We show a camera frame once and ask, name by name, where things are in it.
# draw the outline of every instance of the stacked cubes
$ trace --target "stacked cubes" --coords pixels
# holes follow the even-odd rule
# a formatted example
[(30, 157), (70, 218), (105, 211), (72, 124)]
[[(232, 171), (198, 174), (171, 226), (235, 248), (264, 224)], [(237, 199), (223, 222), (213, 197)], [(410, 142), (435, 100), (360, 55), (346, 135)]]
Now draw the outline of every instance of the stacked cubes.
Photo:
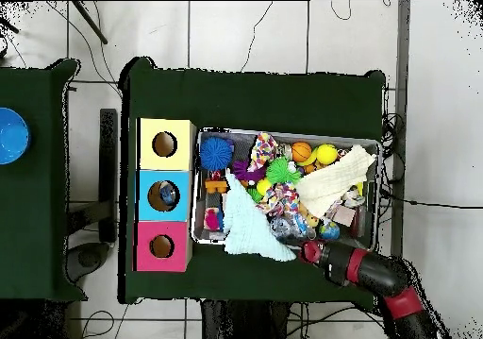
[(195, 134), (189, 120), (138, 120), (135, 271), (186, 271)]

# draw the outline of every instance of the blue bowl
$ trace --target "blue bowl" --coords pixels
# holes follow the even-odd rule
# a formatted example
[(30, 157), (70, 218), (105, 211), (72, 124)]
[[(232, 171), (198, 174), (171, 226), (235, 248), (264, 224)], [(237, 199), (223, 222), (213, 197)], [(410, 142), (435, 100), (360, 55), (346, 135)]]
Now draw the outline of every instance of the blue bowl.
[(30, 144), (24, 119), (14, 110), (0, 108), (0, 164), (18, 160)]

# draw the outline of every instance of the purple toy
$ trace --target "purple toy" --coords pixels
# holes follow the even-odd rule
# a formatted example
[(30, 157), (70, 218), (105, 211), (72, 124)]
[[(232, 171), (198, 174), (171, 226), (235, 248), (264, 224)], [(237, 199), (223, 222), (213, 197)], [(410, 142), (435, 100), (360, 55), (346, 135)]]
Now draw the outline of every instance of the purple toy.
[(261, 167), (253, 172), (246, 171), (247, 167), (248, 161), (233, 162), (233, 172), (237, 180), (253, 180), (254, 182), (258, 182), (265, 178), (265, 173), (267, 171), (265, 167)]

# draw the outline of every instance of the dark green table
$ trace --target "dark green table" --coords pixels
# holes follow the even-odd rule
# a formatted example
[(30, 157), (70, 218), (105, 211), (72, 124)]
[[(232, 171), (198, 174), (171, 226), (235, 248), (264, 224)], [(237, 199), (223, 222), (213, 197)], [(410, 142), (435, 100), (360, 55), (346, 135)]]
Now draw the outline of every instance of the dark green table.
[(0, 297), (84, 299), (65, 275), (65, 89), (78, 62), (45, 70), (0, 68), (0, 107), (19, 112), (31, 145), (0, 165)]
[(372, 308), (373, 297), (324, 280), (315, 267), (256, 255), (229, 255), (195, 245), (185, 273), (133, 272), (135, 121), (189, 119), (197, 127), (232, 127), (381, 139), (382, 80), (367, 76), (230, 74), (158, 70), (135, 58), (121, 74), (121, 197), (119, 299), (204, 297), (277, 301), (351, 301)]

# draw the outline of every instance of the light blue cloth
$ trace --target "light blue cloth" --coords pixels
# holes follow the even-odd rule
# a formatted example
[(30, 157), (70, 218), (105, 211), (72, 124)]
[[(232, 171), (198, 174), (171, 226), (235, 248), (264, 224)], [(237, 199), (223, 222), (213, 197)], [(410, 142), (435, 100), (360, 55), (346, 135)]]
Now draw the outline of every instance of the light blue cloth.
[(295, 254), (280, 244), (270, 232), (267, 217), (233, 174), (226, 174), (230, 190), (226, 194), (224, 218), (225, 252), (257, 253), (279, 262), (295, 260)]

